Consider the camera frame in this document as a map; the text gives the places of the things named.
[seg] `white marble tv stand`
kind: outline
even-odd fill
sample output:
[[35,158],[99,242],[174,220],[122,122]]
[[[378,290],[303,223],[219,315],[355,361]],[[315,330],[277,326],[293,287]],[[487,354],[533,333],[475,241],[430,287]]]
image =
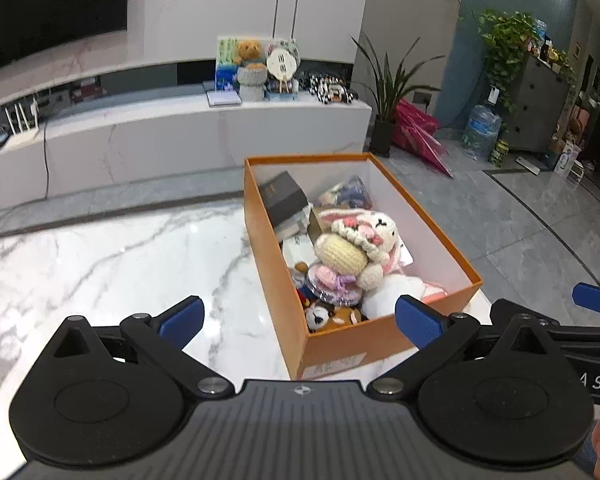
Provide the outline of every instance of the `white marble tv stand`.
[[[46,125],[49,196],[241,166],[247,156],[360,152],[371,108],[293,102],[209,108],[205,95],[100,108]],[[0,150],[0,209],[45,196],[43,129]]]

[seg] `gray ribbed panel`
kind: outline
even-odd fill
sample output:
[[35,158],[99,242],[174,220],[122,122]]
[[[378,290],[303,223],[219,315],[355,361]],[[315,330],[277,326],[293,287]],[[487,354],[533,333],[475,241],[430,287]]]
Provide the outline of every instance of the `gray ribbed panel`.
[[[297,386],[311,392],[300,396]],[[357,383],[248,381],[204,402],[172,442],[129,465],[91,472],[31,463],[13,480],[584,480],[573,463],[496,472],[459,461],[424,437],[400,404]]]

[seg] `purple ribbon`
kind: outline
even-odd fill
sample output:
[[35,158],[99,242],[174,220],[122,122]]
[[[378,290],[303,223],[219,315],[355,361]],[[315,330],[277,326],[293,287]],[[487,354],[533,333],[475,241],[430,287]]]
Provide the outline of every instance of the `purple ribbon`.
[[344,292],[345,285],[347,285],[347,283],[353,283],[355,281],[355,276],[351,276],[350,274],[339,274],[336,278],[336,290],[338,292]]

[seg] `black box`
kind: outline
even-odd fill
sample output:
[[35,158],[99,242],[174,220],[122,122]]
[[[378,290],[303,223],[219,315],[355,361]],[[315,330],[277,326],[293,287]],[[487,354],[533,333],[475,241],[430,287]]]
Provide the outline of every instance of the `black box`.
[[280,173],[266,184],[262,184],[258,190],[274,229],[308,204],[304,191],[296,184],[288,171]]

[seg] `blue gripper pad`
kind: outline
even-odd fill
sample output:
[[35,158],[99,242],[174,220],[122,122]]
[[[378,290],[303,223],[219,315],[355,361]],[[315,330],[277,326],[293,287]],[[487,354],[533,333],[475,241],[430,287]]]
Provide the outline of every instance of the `blue gripper pad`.
[[600,313],[600,287],[589,283],[578,283],[571,293],[573,303]]
[[196,298],[165,320],[158,334],[182,350],[200,332],[205,322],[205,304]]
[[446,330],[445,316],[411,296],[395,302],[395,323],[400,332],[418,348],[423,348]]

